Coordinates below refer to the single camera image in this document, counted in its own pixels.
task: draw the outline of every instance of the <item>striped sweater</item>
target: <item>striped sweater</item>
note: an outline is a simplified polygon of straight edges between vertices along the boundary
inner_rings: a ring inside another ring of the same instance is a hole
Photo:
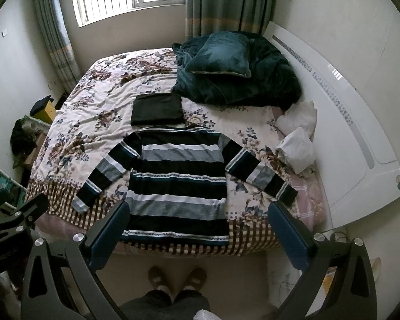
[[[131,170],[123,236],[144,243],[226,245],[225,171],[290,205],[297,195],[273,169],[227,136],[201,126],[149,127],[117,144],[73,200],[87,212],[99,194]]]

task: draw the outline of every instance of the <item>bed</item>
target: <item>bed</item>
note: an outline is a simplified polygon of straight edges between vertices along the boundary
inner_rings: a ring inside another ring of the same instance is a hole
[[[100,59],[91,66],[57,112],[32,168],[27,198],[40,192],[49,198],[48,212],[36,222],[43,232],[69,239],[104,217],[122,198],[128,174],[103,193],[86,215],[71,207],[74,195],[98,162],[134,130],[130,117],[135,97],[141,93],[170,91],[176,74],[171,49],[124,53]],[[275,127],[276,118],[282,114],[280,109],[212,107],[188,99],[182,100],[182,108],[187,124],[225,133],[288,180],[298,191],[290,211],[310,230],[325,220],[326,211],[316,175],[300,178],[275,155],[275,148],[283,138]],[[115,251],[123,254],[243,255],[277,246],[278,241],[266,216],[273,198],[230,176],[227,176],[227,187],[228,246],[146,246],[121,242]]]

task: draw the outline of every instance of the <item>dark green pillow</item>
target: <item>dark green pillow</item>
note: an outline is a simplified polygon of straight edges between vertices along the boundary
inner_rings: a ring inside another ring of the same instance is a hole
[[[216,32],[209,36],[185,70],[195,74],[231,74],[250,78],[249,48],[249,39],[242,34]]]

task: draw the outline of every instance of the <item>gray-green curtain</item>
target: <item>gray-green curtain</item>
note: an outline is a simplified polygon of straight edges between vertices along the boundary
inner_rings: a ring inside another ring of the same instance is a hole
[[[81,74],[62,17],[59,0],[34,0],[46,46],[65,90],[71,92]]]
[[[262,34],[271,17],[273,0],[186,0],[186,37],[215,31]]]

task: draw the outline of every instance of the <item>slippers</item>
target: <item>slippers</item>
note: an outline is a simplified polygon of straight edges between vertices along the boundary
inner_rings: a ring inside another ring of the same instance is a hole
[[[158,289],[159,286],[165,286],[173,294],[170,284],[167,282],[165,274],[157,266],[151,267],[148,271],[148,280],[150,281],[154,289]]]
[[[192,287],[196,291],[200,291],[207,279],[207,273],[203,268],[197,267],[191,271],[182,286],[184,290],[187,286]]]

